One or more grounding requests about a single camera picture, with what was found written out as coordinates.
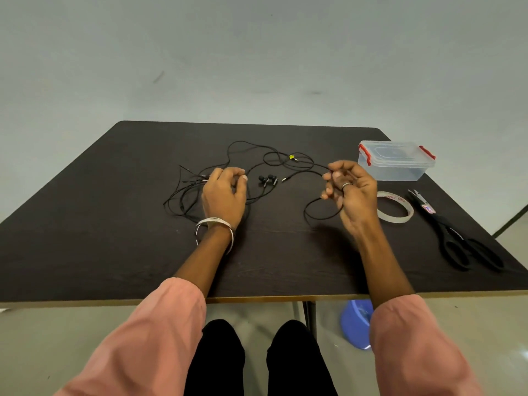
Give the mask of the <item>person's right leg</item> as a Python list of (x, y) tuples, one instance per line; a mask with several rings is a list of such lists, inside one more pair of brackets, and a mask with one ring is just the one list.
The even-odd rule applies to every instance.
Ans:
[(279, 328), (266, 363), (268, 396), (338, 396), (317, 340), (298, 320)]

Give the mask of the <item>person's left leg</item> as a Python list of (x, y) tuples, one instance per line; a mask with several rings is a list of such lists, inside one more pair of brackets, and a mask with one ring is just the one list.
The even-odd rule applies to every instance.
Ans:
[(234, 327), (211, 320), (202, 330), (183, 396), (244, 396), (246, 353)]

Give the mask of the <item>blue plastic tub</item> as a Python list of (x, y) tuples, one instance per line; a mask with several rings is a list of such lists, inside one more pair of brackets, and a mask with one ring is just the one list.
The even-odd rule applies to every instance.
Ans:
[(370, 299), (349, 300), (340, 316), (340, 327), (347, 341), (360, 350), (370, 350), (370, 320), (374, 312)]

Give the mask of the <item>clear plastic box, red clips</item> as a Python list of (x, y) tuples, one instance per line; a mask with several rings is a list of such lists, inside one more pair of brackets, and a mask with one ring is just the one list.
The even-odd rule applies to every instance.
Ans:
[(376, 181), (415, 182), (435, 166), (436, 156), (410, 141), (364, 140), (358, 163)]

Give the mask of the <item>person's left forearm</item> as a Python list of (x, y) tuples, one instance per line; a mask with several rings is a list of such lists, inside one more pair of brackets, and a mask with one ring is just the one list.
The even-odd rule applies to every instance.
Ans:
[(220, 262), (231, 242), (227, 227), (210, 224), (200, 244), (174, 275), (175, 278), (194, 284), (204, 298), (208, 296)]

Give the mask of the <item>person's leg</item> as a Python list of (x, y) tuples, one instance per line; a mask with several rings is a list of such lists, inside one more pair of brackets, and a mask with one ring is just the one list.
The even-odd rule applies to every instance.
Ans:
[(202, 330), (183, 396), (244, 396), (246, 353), (234, 327), (211, 320)]
[(338, 396), (317, 340), (298, 320), (279, 328), (266, 363), (268, 396)]

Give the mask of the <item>black earphones with yellow tag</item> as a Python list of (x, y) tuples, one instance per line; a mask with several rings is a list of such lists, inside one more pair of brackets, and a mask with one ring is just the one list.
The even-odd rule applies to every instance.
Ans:
[[(246, 174), (248, 175), (252, 170), (254, 170), (257, 167), (260, 167), (262, 165), (271, 166), (271, 167), (285, 167), (288, 170), (292, 171), (293, 173), (284, 177), (281, 179), (281, 182), (285, 182), (287, 180), (292, 179), (294, 176), (303, 174), (303, 173), (310, 173), (315, 174), (317, 176), (321, 176), (322, 174), (318, 171), (314, 170), (314, 168), (327, 168), (327, 166), (318, 164), (314, 161), (313, 158), (311, 158), (309, 155), (302, 153), (302, 152), (294, 152), (294, 153), (283, 153), (279, 151), (268, 151), (266, 152), (262, 157), (262, 162), (257, 163), (256, 165), (250, 167), (248, 170), (246, 170)], [(262, 197), (266, 196), (270, 192), (266, 192), (266, 187), (268, 185), (271, 186), (271, 188), (275, 188), (275, 186), (278, 183), (278, 179), (274, 175), (270, 175), (267, 177), (260, 176), (259, 177), (260, 186), (262, 188), (262, 192), (259, 196), (255, 197), (249, 197), (247, 201), (247, 205), (253, 204), (256, 201), (260, 200)], [(308, 219), (314, 220), (314, 221), (325, 221), (328, 219), (332, 219), (339, 215), (339, 213), (342, 211), (342, 207), (339, 207), (337, 212), (331, 214), (330, 216), (326, 217), (317, 217), (313, 216), (308, 212), (308, 208), (312, 206), (314, 203), (322, 201), (321, 198), (319, 199), (313, 199), (310, 202), (306, 204), (304, 207), (302, 214), (303, 218), (307, 221)]]

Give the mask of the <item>person's right forearm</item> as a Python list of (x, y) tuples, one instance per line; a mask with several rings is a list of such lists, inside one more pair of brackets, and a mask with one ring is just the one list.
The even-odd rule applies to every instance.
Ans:
[(414, 294), (378, 221), (355, 223), (348, 231), (360, 253), (374, 309), (389, 300)]

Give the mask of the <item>pink right sleeve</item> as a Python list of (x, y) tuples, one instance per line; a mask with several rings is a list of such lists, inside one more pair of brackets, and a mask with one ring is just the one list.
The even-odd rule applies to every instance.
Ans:
[(380, 396), (484, 396), (464, 355), (419, 295), (378, 306), (370, 344)]

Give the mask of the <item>silver bangle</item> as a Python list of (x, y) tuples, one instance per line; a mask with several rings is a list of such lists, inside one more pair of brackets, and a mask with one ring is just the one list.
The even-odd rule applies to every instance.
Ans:
[(195, 242), (196, 242), (196, 245), (198, 246), (200, 244), (200, 240), (199, 240), (199, 237), (198, 237), (198, 231), (200, 229), (200, 227), (202, 225), (205, 225), (205, 224), (210, 224), (210, 223), (213, 223), (213, 224), (221, 224), (222, 226), (225, 226), (229, 229), (230, 231), (230, 234), (231, 234), (231, 242), (230, 242), (230, 245), (229, 247), (227, 248), (226, 252), (224, 253), (224, 255), (228, 255), (232, 248), (233, 248), (233, 244), (234, 244), (234, 240), (235, 240), (235, 229), (233, 228), (233, 226), (221, 219), (221, 218), (216, 218), (216, 217), (210, 217), (210, 218), (205, 218), (205, 219), (202, 219), (200, 221), (198, 221), (196, 224), (195, 224), (195, 228), (194, 228), (194, 236), (195, 236)]

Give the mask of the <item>pink left sleeve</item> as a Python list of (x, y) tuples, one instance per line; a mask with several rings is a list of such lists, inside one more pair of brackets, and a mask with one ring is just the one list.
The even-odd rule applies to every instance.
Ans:
[(183, 396), (205, 317), (197, 286), (163, 281), (54, 396)]

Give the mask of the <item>black metal table leg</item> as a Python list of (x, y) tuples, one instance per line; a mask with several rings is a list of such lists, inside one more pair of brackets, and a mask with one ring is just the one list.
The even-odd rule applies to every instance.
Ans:
[(316, 324), (316, 302), (303, 301), (302, 307), (304, 311), (306, 326), (313, 338), (317, 340), (317, 324)]

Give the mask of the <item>person's right hand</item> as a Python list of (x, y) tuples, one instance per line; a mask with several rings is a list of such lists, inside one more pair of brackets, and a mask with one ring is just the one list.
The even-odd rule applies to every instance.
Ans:
[(333, 200), (337, 208), (343, 208), (340, 212), (340, 219), (347, 231), (355, 223), (379, 222), (376, 196), (378, 192), (377, 182), (362, 166), (360, 166), (360, 179), (357, 181), (357, 187), (359, 193), (351, 198), (327, 199)]

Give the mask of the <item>person's left hand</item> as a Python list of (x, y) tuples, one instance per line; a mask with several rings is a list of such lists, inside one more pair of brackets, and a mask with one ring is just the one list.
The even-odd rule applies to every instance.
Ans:
[(236, 182), (245, 171), (238, 167), (216, 167), (202, 189), (202, 207), (206, 218), (216, 217), (229, 222), (236, 230), (246, 209), (246, 203), (235, 198)]

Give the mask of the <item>white tape roll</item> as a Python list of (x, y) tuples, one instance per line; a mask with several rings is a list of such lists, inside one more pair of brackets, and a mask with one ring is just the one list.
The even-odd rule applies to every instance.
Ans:
[(383, 220), (383, 221), (386, 221), (386, 222), (389, 222), (389, 223), (393, 223), (393, 224), (404, 224), (406, 222), (408, 222), (414, 215), (414, 209), (413, 209), (413, 206), (410, 204), (410, 202), (408, 202), (406, 199), (404, 199), (403, 197), (397, 195), (397, 194), (394, 194), (394, 193), (391, 193), (391, 192), (377, 192), (377, 198), (384, 198), (384, 199), (389, 199), (389, 200), (392, 200), (392, 201), (395, 201), (397, 202), (399, 205), (401, 205), (402, 207), (405, 208), (406, 212), (407, 212), (407, 215), (404, 216), (404, 217), (395, 217), (395, 216), (392, 216), (392, 215), (387, 215), (386, 213), (380, 211), (380, 210), (377, 210), (377, 214), (378, 214), (378, 218)]

